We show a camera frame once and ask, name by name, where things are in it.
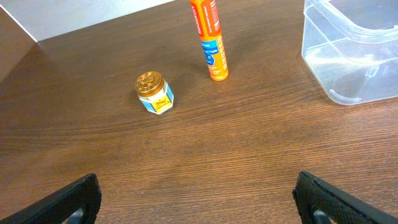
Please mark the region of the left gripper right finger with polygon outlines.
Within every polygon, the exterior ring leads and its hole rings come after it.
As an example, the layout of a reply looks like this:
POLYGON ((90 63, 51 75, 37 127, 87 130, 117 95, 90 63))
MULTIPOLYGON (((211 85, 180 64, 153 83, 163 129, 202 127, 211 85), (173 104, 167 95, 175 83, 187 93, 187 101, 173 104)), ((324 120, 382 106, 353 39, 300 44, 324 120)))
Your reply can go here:
POLYGON ((397 224, 396 217, 363 202, 307 171, 299 173, 292 195, 304 224, 331 222, 397 224))

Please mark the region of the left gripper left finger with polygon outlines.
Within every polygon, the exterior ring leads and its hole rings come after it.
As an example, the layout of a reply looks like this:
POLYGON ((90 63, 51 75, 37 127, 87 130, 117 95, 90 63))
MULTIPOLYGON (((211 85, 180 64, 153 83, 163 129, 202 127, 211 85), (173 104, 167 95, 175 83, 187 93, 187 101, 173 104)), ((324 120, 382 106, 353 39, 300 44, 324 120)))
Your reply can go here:
POLYGON ((96 174, 64 188, 1 220, 1 223, 94 223, 101 206, 96 174))

